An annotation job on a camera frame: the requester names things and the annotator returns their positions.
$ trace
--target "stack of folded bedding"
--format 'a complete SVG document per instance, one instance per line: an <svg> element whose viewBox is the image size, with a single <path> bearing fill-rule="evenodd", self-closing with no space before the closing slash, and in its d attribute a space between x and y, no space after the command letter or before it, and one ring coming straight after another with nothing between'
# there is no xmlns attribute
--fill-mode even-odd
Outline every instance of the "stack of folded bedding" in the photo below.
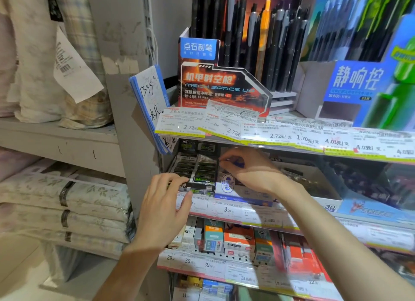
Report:
<svg viewBox="0 0 415 301"><path fill-rule="evenodd" d="M42 159L5 179L0 203L13 204L12 231L104 256L135 235L125 179L62 162Z"/></svg>

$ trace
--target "black strap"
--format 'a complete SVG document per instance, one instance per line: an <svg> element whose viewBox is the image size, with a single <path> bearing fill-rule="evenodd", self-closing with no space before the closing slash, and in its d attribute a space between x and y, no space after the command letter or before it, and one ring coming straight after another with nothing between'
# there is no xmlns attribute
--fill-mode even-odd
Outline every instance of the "black strap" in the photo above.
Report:
<svg viewBox="0 0 415 301"><path fill-rule="evenodd" d="M62 189L62 191L59 194L59 201L60 201L60 203L63 207L68 207L68 203L66 202L66 196L68 195L68 192L69 192L70 188L74 184L75 184L74 181L69 181L68 183L66 183L66 185L64 186L64 188Z"/></svg>
<svg viewBox="0 0 415 301"><path fill-rule="evenodd" d="M62 227L64 227L64 228L69 228L69 226L68 226L68 216L69 216L69 214L70 214L69 209L65 209L62 212L61 223L62 223Z"/></svg>
<svg viewBox="0 0 415 301"><path fill-rule="evenodd" d="M65 241L70 242L71 236L72 236L72 232L66 232L65 233Z"/></svg>

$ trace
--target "handwritten number 1399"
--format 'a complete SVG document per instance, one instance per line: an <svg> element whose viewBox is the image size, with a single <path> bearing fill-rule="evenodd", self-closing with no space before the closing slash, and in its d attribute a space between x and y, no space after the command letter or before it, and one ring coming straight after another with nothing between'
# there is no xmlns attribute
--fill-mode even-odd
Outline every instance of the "handwritten number 1399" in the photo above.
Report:
<svg viewBox="0 0 415 301"><path fill-rule="evenodd" d="M141 86L141 89L144 90L144 96L149 93L153 96L153 83L150 82L146 86Z"/></svg>

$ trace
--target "white cable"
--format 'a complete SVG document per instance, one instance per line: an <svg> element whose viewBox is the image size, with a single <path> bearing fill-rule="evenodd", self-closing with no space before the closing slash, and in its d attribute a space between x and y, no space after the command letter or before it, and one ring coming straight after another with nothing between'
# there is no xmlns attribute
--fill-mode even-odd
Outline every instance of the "white cable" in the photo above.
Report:
<svg viewBox="0 0 415 301"><path fill-rule="evenodd" d="M155 43L155 46L156 46L156 49L154 50L155 55L156 55L156 59L154 59L154 57L152 59L153 59L153 62L158 64L158 45L157 45L156 35L154 35L154 32L150 27L147 27L147 29L152 33L152 38L154 38L154 43Z"/></svg>

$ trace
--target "person's right hand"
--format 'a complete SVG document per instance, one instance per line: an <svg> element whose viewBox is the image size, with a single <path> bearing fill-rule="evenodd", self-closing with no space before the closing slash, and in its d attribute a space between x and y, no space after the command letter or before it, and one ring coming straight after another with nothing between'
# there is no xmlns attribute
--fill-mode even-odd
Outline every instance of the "person's right hand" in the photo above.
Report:
<svg viewBox="0 0 415 301"><path fill-rule="evenodd" d="M241 157L244 160L244 168L237 167L231 162L235 160L235 157ZM282 174L267 157L255 148L232 148L219 160L222 168L245 186L257 192L278 195L281 189L295 186L294 181Z"/></svg>

